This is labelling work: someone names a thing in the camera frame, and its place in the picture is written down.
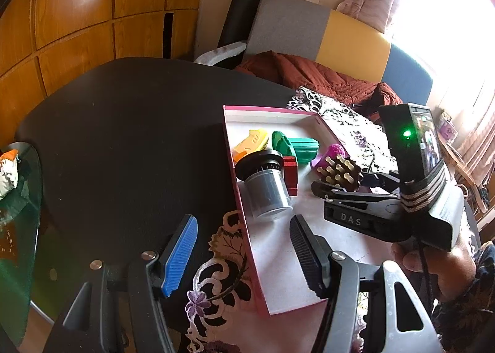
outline chair backrest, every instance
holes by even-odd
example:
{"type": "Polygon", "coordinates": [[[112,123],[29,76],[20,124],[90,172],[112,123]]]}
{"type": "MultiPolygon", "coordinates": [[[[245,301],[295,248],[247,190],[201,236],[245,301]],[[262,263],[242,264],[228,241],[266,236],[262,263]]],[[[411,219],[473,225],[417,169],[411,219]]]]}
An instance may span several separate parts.
{"type": "Polygon", "coordinates": [[[261,0],[244,58],[264,51],[298,55],[356,79],[386,82],[405,103],[426,104],[432,77],[366,24],[304,0],[261,0]]]}

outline device screen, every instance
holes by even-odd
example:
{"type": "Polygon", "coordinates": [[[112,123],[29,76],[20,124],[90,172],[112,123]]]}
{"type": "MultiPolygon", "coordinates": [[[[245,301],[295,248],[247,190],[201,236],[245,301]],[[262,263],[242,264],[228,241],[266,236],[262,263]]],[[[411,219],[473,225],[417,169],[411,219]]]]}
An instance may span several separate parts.
{"type": "Polygon", "coordinates": [[[435,124],[431,113],[412,111],[411,116],[418,136],[425,175],[428,175],[440,162],[440,148],[435,124]]]}

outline sleeve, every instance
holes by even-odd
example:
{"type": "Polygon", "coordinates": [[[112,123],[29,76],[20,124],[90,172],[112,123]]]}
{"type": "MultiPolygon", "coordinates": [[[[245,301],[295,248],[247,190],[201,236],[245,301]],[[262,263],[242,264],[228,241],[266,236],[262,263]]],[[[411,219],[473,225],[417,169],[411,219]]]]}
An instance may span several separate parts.
{"type": "Polygon", "coordinates": [[[495,311],[495,246],[484,244],[474,255],[476,277],[460,297],[438,304],[432,322],[446,351],[463,352],[495,311]]]}

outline black lid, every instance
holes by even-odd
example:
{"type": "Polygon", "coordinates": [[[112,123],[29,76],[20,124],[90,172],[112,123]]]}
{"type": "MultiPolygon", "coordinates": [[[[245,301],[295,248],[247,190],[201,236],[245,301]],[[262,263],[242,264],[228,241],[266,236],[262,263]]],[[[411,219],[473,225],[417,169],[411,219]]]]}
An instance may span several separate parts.
{"type": "Polygon", "coordinates": [[[236,176],[241,181],[246,181],[254,173],[262,170],[281,170],[284,158],[276,150],[267,149],[250,153],[236,164],[236,176]]]}

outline red blanket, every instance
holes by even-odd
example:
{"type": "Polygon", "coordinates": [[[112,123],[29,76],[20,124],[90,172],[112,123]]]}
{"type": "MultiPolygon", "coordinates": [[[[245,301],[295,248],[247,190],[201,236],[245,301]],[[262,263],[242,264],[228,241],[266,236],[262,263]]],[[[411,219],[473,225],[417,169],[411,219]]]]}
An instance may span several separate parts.
{"type": "Polygon", "coordinates": [[[402,100],[385,82],[354,79],[307,58],[266,51],[236,68],[291,89],[304,86],[352,107],[372,121],[378,118],[378,106],[401,104],[402,100]]]}

